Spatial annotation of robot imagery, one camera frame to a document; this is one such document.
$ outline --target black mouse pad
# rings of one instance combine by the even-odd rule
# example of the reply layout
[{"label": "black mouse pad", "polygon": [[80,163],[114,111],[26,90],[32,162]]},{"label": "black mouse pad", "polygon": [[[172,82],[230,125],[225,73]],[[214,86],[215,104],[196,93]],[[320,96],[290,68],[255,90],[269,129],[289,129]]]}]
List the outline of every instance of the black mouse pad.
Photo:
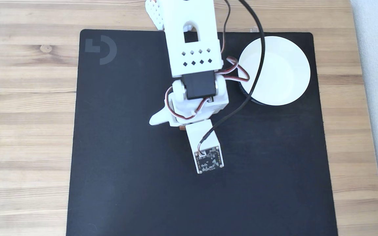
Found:
[{"label": "black mouse pad", "polygon": [[[305,52],[309,87],[286,106],[250,102],[216,130],[225,167],[198,175],[186,133],[148,124],[173,82],[164,33],[81,32],[68,236],[337,235],[313,36],[267,35]],[[226,36],[223,58],[238,58],[259,34]],[[227,86],[213,123],[245,99]]]}]

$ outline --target wooden table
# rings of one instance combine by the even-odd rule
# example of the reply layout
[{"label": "wooden table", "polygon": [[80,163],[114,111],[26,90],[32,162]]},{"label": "wooden table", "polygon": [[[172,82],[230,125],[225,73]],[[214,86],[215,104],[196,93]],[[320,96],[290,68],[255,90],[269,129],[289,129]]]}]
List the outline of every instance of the wooden table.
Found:
[{"label": "wooden table", "polygon": [[[227,8],[215,0],[222,30]],[[349,0],[249,0],[266,31],[314,34],[341,236],[378,235],[378,170]],[[236,0],[228,31],[249,31]],[[155,30],[144,0],[0,0],[0,235],[63,236],[82,29]]]}]

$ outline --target electronic component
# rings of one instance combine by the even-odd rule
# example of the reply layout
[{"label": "electronic component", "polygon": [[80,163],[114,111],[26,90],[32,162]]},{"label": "electronic component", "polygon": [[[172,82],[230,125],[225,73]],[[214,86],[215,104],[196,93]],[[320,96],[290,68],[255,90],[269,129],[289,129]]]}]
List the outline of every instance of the electronic component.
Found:
[{"label": "electronic component", "polygon": [[202,174],[207,171],[216,170],[224,167],[224,162],[220,154],[220,147],[213,147],[201,151],[201,155],[195,152],[195,163],[197,165],[198,173]]},{"label": "electronic component", "polygon": [[187,99],[214,97],[217,91],[215,79],[213,70],[183,75]]}]

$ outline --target gray logo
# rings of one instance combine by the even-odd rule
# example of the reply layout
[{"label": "gray logo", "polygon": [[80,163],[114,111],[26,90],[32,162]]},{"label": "gray logo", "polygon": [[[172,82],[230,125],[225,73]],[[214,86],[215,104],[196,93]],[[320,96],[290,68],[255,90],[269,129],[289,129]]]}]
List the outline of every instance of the gray logo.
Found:
[{"label": "gray logo", "polygon": [[[109,54],[100,59],[100,65],[106,65],[116,57],[117,46],[113,39],[105,35],[100,36],[100,41],[105,42],[109,46]],[[100,52],[100,46],[93,46],[93,39],[86,39],[85,52]]]}]

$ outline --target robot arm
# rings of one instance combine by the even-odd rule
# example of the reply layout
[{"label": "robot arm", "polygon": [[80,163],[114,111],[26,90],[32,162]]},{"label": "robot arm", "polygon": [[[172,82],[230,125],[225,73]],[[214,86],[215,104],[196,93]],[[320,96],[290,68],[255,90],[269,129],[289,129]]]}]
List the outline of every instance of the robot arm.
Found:
[{"label": "robot arm", "polygon": [[[210,117],[229,102],[225,77],[217,73],[223,61],[214,1],[147,0],[145,6],[157,29],[165,31],[171,74],[176,78],[165,92],[164,108],[151,117],[150,124],[186,127],[199,174],[224,167],[214,132],[200,147],[202,137],[212,128]],[[192,28],[198,40],[185,42],[183,33]]]}]

